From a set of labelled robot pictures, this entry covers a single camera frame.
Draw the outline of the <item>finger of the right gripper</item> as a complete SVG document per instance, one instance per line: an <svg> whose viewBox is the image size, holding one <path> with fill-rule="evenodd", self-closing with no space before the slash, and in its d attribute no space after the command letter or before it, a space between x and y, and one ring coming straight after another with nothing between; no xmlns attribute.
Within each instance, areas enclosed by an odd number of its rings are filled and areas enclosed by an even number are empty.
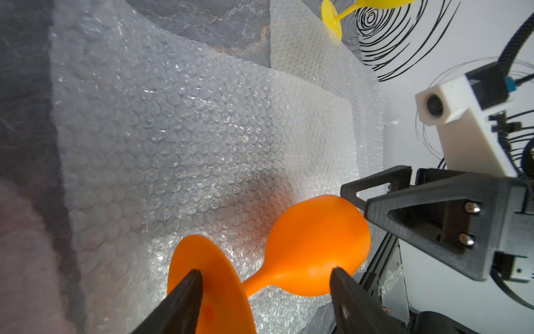
<svg viewBox="0 0 534 334"><path fill-rule="evenodd" d="M386 184L391 185L392 191L407 189L410 187L411 176L411 166L395 166L380 173L342 185L340 196L358 209L365 209L367 202L357 195L358 192Z"/></svg>

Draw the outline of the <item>orange wine glass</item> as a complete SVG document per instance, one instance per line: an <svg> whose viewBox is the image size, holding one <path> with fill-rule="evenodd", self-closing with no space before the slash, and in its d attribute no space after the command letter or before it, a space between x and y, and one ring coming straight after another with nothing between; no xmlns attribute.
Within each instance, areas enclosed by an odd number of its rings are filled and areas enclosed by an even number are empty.
<svg viewBox="0 0 534 334"><path fill-rule="evenodd" d="M255 333L248 301L253 294L274 285L297 296L326 295L332 270L354 274L370 248L370 228L356 206L339 196L317 196L280 216L268 236L262 267L246 281L210 239L183 238L172 255L167 290L198 270L202 302L196 333Z"/></svg>

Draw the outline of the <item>pink glass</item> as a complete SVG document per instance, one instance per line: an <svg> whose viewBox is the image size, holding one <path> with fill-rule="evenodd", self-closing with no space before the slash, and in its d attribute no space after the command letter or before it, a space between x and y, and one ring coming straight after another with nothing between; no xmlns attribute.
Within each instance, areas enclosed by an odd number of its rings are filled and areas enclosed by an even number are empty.
<svg viewBox="0 0 534 334"><path fill-rule="evenodd" d="M1 332L76 333L43 218L7 180L1 181Z"/></svg>

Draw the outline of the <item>bubble wrap of yellow glass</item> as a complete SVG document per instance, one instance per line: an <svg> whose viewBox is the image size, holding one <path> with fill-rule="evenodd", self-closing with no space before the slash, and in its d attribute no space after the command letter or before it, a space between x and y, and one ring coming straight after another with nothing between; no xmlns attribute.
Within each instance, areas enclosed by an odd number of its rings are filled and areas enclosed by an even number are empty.
<svg viewBox="0 0 534 334"><path fill-rule="evenodd" d="M387 104L377 77L301 1L272 1L273 126L300 202L380 172Z"/></svg>

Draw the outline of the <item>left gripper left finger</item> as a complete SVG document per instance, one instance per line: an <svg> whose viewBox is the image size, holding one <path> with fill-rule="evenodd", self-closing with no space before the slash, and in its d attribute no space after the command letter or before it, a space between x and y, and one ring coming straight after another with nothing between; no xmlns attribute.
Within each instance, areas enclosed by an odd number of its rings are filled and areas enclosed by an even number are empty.
<svg viewBox="0 0 534 334"><path fill-rule="evenodd" d="M189 271L132 334L195 333L203 297L199 270Z"/></svg>

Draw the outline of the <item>yellow wine glass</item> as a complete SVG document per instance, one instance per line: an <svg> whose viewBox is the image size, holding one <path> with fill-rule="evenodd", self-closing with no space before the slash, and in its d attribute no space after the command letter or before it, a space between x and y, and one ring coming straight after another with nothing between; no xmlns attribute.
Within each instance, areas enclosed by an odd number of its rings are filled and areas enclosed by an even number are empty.
<svg viewBox="0 0 534 334"><path fill-rule="evenodd" d="M351 4L343 12L338 13L335 5L328 0L321 3L321 19L325 26L339 39L342 40L341 20L360 8L372 8L378 10L397 9L413 3L414 0L359 0Z"/></svg>

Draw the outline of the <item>bubble wrap of orange glass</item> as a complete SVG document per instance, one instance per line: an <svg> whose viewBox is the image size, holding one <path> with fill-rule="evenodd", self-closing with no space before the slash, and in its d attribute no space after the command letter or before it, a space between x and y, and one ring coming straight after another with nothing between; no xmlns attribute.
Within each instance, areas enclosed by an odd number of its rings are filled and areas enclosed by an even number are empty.
<svg viewBox="0 0 534 334"><path fill-rule="evenodd" d="M352 93L226 56L125 1L57 1L53 117L86 333L128 333L187 235L239 278L291 205L359 173Z"/></svg>

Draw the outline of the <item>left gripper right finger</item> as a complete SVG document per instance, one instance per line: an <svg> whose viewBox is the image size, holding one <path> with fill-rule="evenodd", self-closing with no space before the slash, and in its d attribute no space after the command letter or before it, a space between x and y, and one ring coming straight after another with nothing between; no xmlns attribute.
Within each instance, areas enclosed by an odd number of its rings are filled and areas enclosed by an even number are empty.
<svg viewBox="0 0 534 334"><path fill-rule="evenodd" d="M338 333L406 333L406 327L341 267L332 270L330 294Z"/></svg>

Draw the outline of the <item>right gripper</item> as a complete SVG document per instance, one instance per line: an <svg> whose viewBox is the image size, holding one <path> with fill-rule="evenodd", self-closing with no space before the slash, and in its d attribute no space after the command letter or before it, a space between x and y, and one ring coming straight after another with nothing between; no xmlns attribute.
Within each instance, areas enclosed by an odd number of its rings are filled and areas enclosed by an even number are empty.
<svg viewBox="0 0 534 334"><path fill-rule="evenodd" d="M367 201L365 218L474 281L533 280L533 190L463 174Z"/></svg>

